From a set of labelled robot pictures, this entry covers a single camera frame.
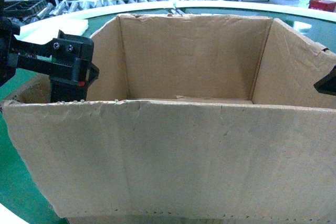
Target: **green conveyor surface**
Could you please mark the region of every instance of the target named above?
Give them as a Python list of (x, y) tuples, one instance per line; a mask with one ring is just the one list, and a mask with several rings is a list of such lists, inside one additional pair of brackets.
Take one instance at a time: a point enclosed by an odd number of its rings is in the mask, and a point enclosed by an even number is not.
[[(336, 31), (336, 22), (260, 10), (225, 8), (185, 8), (182, 10), (191, 14), (235, 14), (280, 18), (307, 37), (336, 52), (336, 36), (333, 34)], [(168, 12), (164, 9), (157, 9), (132, 13), (166, 14)], [(89, 19), (89, 28), (84, 36), (89, 37), (114, 16), (115, 14)], [(0, 99), (5, 98), (32, 76), (34, 76), (33, 72), (17, 70), (16, 76), (0, 88)], [(10, 142), (2, 115), (0, 115), (0, 203), (30, 224), (67, 223), (66, 220), (57, 217), (51, 205), (37, 189), (24, 162)]]

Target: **cardboard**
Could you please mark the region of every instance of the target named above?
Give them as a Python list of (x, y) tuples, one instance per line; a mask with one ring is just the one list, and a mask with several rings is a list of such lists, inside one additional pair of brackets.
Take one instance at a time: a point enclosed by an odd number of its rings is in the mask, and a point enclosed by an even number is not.
[(89, 101), (29, 104), (41, 76), (3, 104), (60, 217), (336, 222), (336, 98), (313, 87), (334, 53), (266, 17), (121, 15), (92, 39)]

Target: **red box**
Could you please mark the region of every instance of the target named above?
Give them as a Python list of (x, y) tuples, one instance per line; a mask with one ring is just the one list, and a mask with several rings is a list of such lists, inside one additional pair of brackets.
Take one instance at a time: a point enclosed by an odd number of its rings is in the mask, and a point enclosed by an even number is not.
[(333, 12), (336, 8), (336, 2), (329, 0), (311, 0), (309, 2), (309, 8), (315, 10), (326, 10), (327, 12)]

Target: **black mechanical part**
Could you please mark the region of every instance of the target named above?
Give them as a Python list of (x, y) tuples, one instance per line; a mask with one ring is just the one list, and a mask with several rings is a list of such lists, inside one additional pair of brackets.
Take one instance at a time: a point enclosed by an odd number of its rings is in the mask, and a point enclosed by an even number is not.
[[(0, 0), (0, 14), (4, 0)], [(49, 75), (50, 102), (85, 100), (89, 86), (98, 78), (92, 63), (93, 41), (59, 31), (58, 37), (39, 45), (17, 40), (20, 27), (0, 16), (0, 87), (17, 68)], [(51, 58), (38, 59), (38, 56)]]
[(327, 76), (316, 82), (314, 87), (319, 93), (336, 95), (336, 66)]

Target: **cardboard box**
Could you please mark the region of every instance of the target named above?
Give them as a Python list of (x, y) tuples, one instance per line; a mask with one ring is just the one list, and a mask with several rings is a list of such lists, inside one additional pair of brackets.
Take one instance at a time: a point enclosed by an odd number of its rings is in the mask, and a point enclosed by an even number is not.
[(336, 97), (313, 87), (334, 53), (267, 17), (121, 15), (92, 39), (88, 102), (47, 104), (38, 76), (3, 104), (60, 217), (336, 222)]

